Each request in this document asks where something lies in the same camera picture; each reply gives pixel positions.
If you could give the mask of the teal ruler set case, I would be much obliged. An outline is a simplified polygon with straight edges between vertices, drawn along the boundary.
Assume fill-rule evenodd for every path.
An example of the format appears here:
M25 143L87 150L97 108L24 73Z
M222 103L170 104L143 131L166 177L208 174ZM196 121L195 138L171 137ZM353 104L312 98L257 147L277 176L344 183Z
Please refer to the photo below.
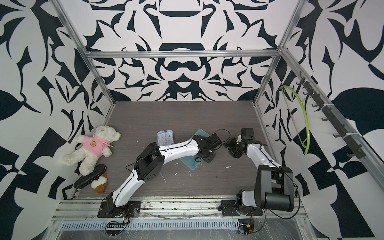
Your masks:
M194 135L202 136L202 137L209 137L210 134L205 132L202 129L198 129ZM180 158L180 161L185 164L190 170L194 171L201 163L201 159L198 156L188 156Z

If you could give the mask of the blue geometry set case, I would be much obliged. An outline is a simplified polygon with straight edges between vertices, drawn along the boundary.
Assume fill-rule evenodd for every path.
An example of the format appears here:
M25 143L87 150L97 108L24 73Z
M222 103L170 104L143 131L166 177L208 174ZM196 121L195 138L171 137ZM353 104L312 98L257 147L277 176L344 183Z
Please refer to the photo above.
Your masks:
M169 146L174 144L174 135L172 130L159 131L157 133L157 145Z

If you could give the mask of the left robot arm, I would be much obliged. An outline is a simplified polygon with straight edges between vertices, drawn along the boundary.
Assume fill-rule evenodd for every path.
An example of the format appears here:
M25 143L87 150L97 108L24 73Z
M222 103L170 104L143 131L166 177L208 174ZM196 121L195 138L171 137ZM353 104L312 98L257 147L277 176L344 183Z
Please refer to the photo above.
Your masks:
M208 137L194 135L191 139L169 146L149 144L136 159L129 177L122 185L107 196L106 210L117 213L130 200L131 196L145 183L156 178L163 165L184 157L198 157L210 163L216 156L222 141L217 134Z

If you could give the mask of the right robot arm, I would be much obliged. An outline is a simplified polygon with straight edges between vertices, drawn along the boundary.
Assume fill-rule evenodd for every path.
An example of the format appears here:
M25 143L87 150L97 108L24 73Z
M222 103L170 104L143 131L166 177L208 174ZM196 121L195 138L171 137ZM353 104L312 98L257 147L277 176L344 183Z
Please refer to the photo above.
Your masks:
M265 146L255 139L252 128L241 129L240 136L232 138L227 148L232 157L239 159L245 155L257 168L254 189L237 194L239 206L284 212L294 210L296 186L293 171L273 160Z

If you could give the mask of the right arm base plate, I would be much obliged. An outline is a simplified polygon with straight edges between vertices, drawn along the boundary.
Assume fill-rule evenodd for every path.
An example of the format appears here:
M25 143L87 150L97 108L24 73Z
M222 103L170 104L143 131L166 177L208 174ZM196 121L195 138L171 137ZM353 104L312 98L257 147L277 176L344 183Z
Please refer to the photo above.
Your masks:
M263 215L263 210L240 205L236 200L221 200L218 211L222 212L224 217L250 217L251 215L258 217Z

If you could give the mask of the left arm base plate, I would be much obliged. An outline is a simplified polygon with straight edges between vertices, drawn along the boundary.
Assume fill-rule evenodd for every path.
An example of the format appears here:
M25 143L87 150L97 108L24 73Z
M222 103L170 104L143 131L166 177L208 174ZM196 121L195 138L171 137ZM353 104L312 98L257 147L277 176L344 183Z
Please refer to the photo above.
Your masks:
M131 201L121 207L115 207L111 201L103 201L99 208L97 217L105 218L130 218L134 214L139 214L141 211L141 201Z

